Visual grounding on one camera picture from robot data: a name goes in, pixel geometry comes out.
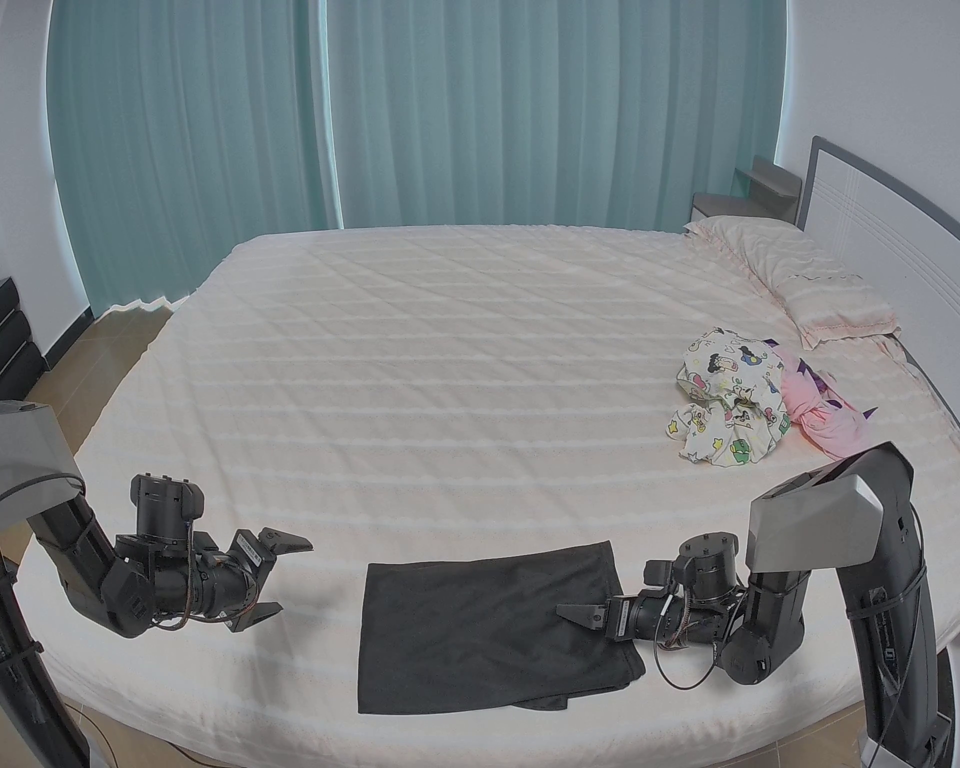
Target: white label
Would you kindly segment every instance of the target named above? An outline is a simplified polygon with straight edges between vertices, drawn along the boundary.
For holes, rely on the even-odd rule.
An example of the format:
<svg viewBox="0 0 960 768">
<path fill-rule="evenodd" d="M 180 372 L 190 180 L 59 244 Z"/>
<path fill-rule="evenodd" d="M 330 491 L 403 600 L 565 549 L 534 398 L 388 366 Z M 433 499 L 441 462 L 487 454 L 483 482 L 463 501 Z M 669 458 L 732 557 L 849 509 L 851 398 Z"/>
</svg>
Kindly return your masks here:
<svg viewBox="0 0 960 768">
<path fill-rule="evenodd" d="M 623 633 L 627 631 L 627 614 L 630 612 L 630 601 L 624 600 L 623 605 L 620 607 L 620 623 L 616 627 L 616 636 L 623 637 Z"/>
<path fill-rule="evenodd" d="M 260 564 L 263 563 L 263 558 L 256 554 L 256 550 L 250 545 L 250 542 L 244 539 L 243 534 L 237 534 L 237 543 L 240 544 L 240 548 L 247 553 L 247 557 L 250 558 L 251 563 L 260 567 Z"/>
</svg>

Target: robotic arm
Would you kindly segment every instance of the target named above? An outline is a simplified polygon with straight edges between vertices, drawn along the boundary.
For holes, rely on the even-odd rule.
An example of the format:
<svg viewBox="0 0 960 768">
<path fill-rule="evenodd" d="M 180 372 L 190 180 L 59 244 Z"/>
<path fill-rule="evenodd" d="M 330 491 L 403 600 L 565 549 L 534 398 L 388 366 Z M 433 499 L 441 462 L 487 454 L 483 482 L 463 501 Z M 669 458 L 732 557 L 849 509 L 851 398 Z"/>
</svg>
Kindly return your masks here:
<svg viewBox="0 0 960 768">
<path fill-rule="evenodd" d="M 557 614 L 611 641 L 654 640 L 658 667 L 658 649 L 712 644 L 708 674 L 719 667 L 756 684 L 803 642 L 810 571 L 836 568 L 866 706 L 863 765 L 929 768 L 946 747 L 950 720 L 937 712 L 936 637 L 912 484 L 903 455 L 878 445 L 753 502 L 747 585 L 734 569 L 737 537 L 703 534 L 681 544 L 676 560 L 647 562 L 643 580 L 653 588 L 602 606 L 560 605 Z"/>
<path fill-rule="evenodd" d="M 131 482 L 136 534 L 111 545 L 84 498 L 84 481 L 46 405 L 0 401 L 0 529 L 26 519 L 57 566 L 73 608 L 123 637 L 181 629 L 189 620 L 242 632 L 282 610 L 258 602 L 276 558 L 313 548 L 264 528 L 237 531 L 226 552 L 194 521 L 204 495 L 187 480 Z M 0 561 L 0 705 L 45 768 L 86 768 L 91 752 L 66 713 Z"/>
</svg>

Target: pink garment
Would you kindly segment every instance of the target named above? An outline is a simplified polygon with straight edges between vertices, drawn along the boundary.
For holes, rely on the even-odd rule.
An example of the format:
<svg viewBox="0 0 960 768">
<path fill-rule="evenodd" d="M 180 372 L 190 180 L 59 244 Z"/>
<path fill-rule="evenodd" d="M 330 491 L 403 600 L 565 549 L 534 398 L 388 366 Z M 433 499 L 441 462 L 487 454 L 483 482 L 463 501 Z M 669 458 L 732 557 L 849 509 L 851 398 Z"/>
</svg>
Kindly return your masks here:
<svg viewBox="0 0 960 768">
<path fill-rule="evenodd" d="M 867 418 L 836 391 L 836 381 L 816 373 L 784 347 L 776 346 L 783 361 L 780 395 L 790 420 L 832 459 L 845 459 L 873 444 Z"/>
</svg>

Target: floor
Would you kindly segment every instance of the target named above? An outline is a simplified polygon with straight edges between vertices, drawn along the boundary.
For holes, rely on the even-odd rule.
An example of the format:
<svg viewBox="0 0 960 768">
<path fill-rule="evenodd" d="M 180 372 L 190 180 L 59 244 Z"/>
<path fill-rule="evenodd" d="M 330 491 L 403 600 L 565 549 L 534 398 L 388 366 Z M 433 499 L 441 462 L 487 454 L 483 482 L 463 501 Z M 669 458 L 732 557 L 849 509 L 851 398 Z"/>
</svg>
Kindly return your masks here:
<svg viewBox="0 0 960 768">
<path fill-rule="evenodd" d="M 53 371 L 44 374 L 37 382 L 28 399 L 54 408 L 71 450 L 76 452 L 83 443 L 117 385 L 169 317 L 169 310 L 163 308 L 152 312 L 132 309 L 109 313 L 84 333 Z M 30 536 L 26 523 L 0 531 L 0 551 L 19 562 Z M 197 764 L 196 760 L 201 764 L 226 765 L 199 755 L 188 759 L 167 743 L 128 728 L 100 712 L 71 700 L 67 700 L 67 704 L 83 711 L 84 717 L 76 712 L 72 714 L 81 722 L 81 728 L 101 744 L 112 765 L 114 760 L 110 757 L 110 749 L 104 738 L 90 727 L 90 722 L 104 732 L 115 754 L 116 768 L 190 768 Z M 863 706 L 854 705 L 788 738 L 722 765 L 737 768 L 859 768 L 855 741 L 863 724 Z M 40 768 L 2 712 L 0 745 L 4 768 Z"/>
</svg>

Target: bed sheet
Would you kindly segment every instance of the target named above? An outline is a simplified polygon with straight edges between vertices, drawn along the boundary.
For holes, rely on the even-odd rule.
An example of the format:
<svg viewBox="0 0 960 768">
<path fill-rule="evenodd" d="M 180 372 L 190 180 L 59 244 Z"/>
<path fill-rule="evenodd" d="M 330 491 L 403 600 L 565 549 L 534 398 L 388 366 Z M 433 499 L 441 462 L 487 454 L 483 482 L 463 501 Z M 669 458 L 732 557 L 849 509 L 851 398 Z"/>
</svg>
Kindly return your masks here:
<svg viewBox="0 0 960 768">
<path fill-rule="evenodd" d="M 860 698 L 832 572 L 815 572 L 801 649 L 768 681 L 693 692 L 656 670 L 562 712 L 357 714 L 367 563 L 471 560 L 609 539 L 624 588 L 690 536 L 746 540 L 750 501 L 828 459 L 792 429 L 756 465 L 677 455 L 681 353 L 715 325 L 800 350 L 796 328 L 694 235 L 558 227 L 358 229 L 238 246 L 124 379 L 77 460 L 111 536 L 130 479 L 189 477 L 198 528 L 307 536 L 244 634 L 191 624 L 113 636 L 70 610 L 31 544 L 18 594 L 60 690 L 128 725 L 255 766 L 702 766 Z M 917 471 L 941 646 L 960 624 L 957 435 L 892 344 L 827 342 L 831 372 Z M 741 575 L 746 575 L 739 557 Z M 652 669 L 650 646 L 639 643 Z M 680 682 L 709 650 L 672 654 Z"/>
</svg>

